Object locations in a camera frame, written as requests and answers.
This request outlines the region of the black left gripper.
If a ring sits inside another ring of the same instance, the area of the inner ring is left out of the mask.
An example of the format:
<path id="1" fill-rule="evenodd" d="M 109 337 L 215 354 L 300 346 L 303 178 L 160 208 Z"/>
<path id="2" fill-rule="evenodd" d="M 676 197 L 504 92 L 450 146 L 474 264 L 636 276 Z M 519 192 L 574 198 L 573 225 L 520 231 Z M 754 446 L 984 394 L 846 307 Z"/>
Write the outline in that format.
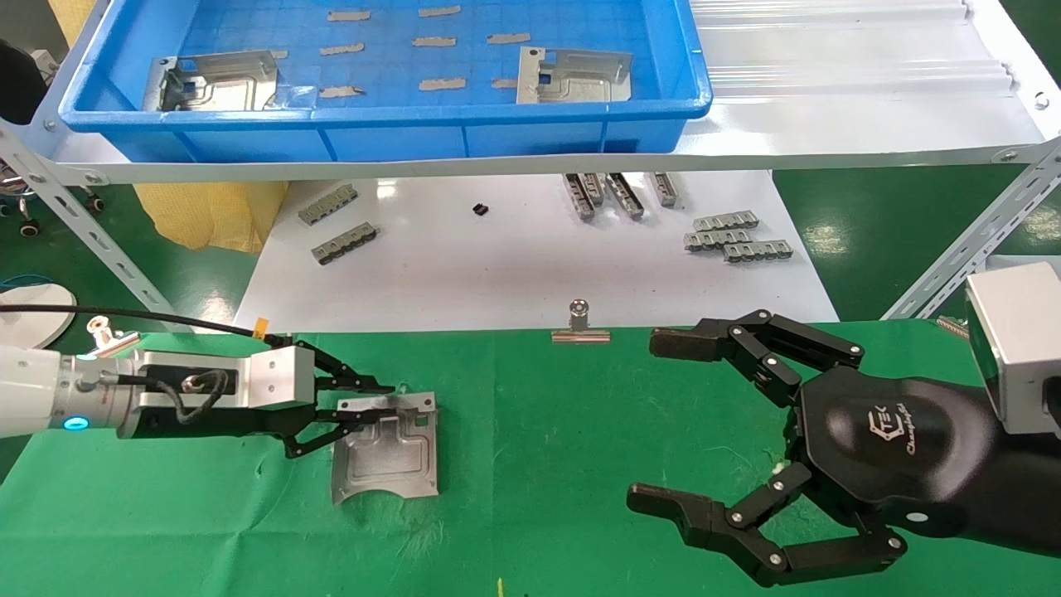
<path id="1" fill-rule="evenodd" d="M 395 386 L 356 373 L 349 364 L 312 345 L 315 393 L 348 391 L 356 396 L 390 396 Z M 342 438 L 379 423 L 393 415 L 392 408 L 368 410 L 316 410 L 314 405 L 296 405 L 279 410 L 223 408 L 209 410 L 190 423 L 178 422 L 173 407 L 147 407 L 138 412 L 133 425 L 123 427 L 123 439 L 195 439 L 208 437 L 250 437 L 268 435 L 284 438 L 284 456 L 299 459 Z"/>

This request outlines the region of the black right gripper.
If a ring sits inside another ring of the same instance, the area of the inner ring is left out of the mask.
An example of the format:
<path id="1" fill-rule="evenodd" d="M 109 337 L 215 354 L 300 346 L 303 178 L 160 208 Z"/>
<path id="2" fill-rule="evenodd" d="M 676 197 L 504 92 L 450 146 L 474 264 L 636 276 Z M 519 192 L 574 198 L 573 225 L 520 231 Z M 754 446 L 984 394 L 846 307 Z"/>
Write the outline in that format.
<path id="1" fill-rule="evenodd" d="M 728 362 L 779 408 L 795 408 L 782 468 L 736 505 L 643 482 L 632 512 L 674 522 L 683 544 L 727 556 L 761 587 L 887 570 L 907 552 L 886 526 L 1057 556 L 1059 439 L 1008 434 L 982 388 L 860 373 L 860 345 L 758 310 L 656 328 L 653 356 Z M 824 371 L 802 384 L 784 359 Z M 781 547 L 762 525 L 806 494 L 856 535 Z"/>

